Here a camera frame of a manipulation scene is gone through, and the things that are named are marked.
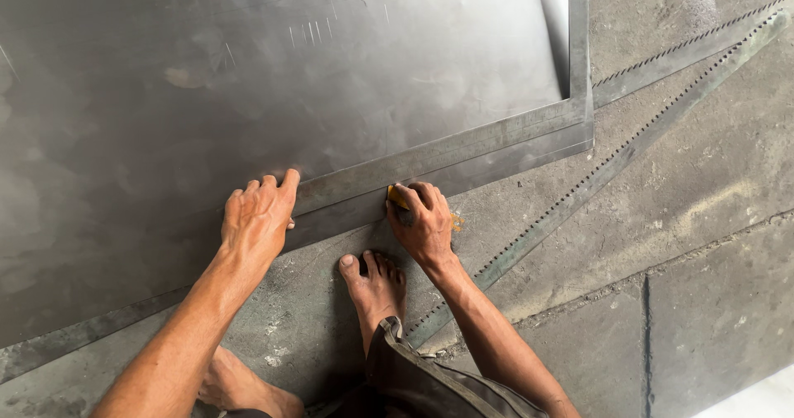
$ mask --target yellow marker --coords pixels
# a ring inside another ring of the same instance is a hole
[[[393,185],[389,186],[386,199],[393,201],[395,204],[397,204],[398,206],[402,207],[405,210],[411,210],[408,208],[408,204],[405,203],[405,200],[402,199],[402,195],[400,195],[399,191],[394,190]],[[463,227],[463,223],[466,222],[466,220],[462,219],[458,215],[453,214],[452,212],[450,212],[450,217],[452,217],[452,230],[460,232]]]

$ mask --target left hand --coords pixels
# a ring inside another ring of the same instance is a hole
[[[292,229],[290,218],[295,204],[300,175],[289,169],[281,187],[275,177],[267,175],[249,182],[243,190],[235,190],[226,201],[221,228],[221,249],[224,257],[265,272],[284,247],[284,234]]]

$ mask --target concrete floor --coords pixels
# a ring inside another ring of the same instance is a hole
[[[592,78],[769,1],[591,0]],[[595,149],[452,197],[464,267],[479,270],[702,67],[596,111]],[[794,362],[792,70],[788,29],[488,291],[585,416],[691,416]],[[409,320],[439,302],[377,223],[280,257],[223,344],[308,404],[358,383],[335,266],[367,248],[407,269]],[[0,417],[86,416],[167,313],[0,385]],[[454,324],[426,349],[471,367]]]

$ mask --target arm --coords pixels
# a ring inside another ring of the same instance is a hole
[[[579,417],[562,387],[510,322],[480,291],[452,252],[450,208],[437,188],[395,186],[414,221],[404,225],[387,201],[395,237],[442,293],[483,376],[506,385],[552,418]]]
[[[91,414],[188,416],[212,355],[237,310],[284,246],[300,176],[266,176],[226,202],[222,244],[162,330],[116,379]]]

